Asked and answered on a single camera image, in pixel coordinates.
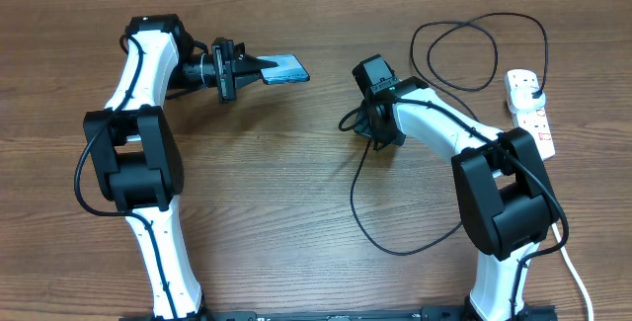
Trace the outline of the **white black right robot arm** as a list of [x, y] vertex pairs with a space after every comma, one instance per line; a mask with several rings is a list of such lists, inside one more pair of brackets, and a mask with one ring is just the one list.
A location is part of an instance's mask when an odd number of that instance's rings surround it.
[[418, 77], [399, 79], [379, 54], [352, 75], [363, 95], [352, 129], [380, 150], [416, 138], [452, 167], [460, 223], [478, 249], [475, 283], [461, 305], [424, 306], [423, 320], [555, 320], [523, 289], [549, 227], [567, 221], [536, 143], [523, 128], [501, 131], [444, 102]]

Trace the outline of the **blue smartphone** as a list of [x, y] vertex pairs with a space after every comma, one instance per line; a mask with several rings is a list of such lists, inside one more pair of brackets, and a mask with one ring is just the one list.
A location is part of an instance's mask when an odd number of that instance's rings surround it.
[[294, 54], [259, 56], [259, 59], [274, 62], [275, 67], [261, 70], [267, 85], [308, 82], [310, 75]]

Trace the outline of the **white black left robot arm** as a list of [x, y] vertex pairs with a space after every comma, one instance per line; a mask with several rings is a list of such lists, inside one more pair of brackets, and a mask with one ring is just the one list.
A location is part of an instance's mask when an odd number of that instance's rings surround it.
[[84, 117], [87, 144], [74, 191], [92, 161], [102, 195], [116, 206], [110, 215], [124, 218], [138, 242], [152, 288], [151, 319], [209, 320], [182, 233], [184, 166], [164, 105], [205, 88], [216, 89], [222, 103], [233, 101], [277, 63], [226, 38], [197, 41], [175, 14], [132, 18], [119, 43], [125, 67], [105, 107]]

